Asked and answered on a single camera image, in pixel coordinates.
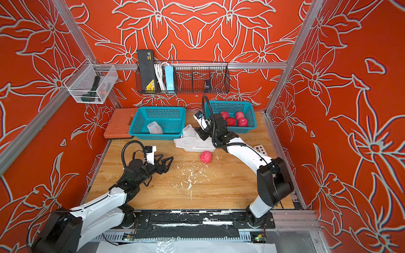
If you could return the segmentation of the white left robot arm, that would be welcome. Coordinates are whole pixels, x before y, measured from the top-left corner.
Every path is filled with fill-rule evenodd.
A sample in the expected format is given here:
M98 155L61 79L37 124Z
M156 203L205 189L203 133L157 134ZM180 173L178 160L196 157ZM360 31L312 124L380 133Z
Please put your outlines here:
M78 207L59 208L42 216L46 223L28 245L29 252L75 253L111 228L137 228L139 220L129 202L140 192L142 184L149 186L154 174L167 173L174 158L156 154L155 146L136 143L140 145L143 157L140 159L133 155L132 160L126 163L123 149L123 174L106 194Z

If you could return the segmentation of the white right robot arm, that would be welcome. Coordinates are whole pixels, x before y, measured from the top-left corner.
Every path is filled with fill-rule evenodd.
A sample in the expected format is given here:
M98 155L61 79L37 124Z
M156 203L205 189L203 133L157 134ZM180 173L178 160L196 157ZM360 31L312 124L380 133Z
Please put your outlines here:
M211 138L216 149L235 156L255 172L258 197L246 209L246 222L251 227L260 226L267 213L294 191L286 162L262 155L249 146L238 134L228 130L220 113L205 118L202 111L197 111L194 119L199 124L195 130L202 140Z

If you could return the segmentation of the white foam net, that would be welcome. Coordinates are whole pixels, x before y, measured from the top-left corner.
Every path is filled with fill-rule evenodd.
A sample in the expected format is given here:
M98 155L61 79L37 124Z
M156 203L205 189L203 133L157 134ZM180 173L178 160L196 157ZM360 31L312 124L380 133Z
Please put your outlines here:
M188 152L214 152L216 150L212 144L211 138L202 141L199 136L185 138L181 136L181 138L174 139L174 143L176 148L181 148Z
M194 137L196 135L196 131L194 127L189 124L186 127L183 128L182 130L182 137Z

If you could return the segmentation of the red apple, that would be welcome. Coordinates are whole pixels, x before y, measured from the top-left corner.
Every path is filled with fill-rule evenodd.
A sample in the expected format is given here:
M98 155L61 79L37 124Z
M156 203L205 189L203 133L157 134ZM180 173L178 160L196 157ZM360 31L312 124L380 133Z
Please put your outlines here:
M246 118L239 118L238 119L238 126L239 127L247 127L248 126L248 120Z
M236 112L235 113L235 120L238 121L239 119L245 118L245 115L243 112Z

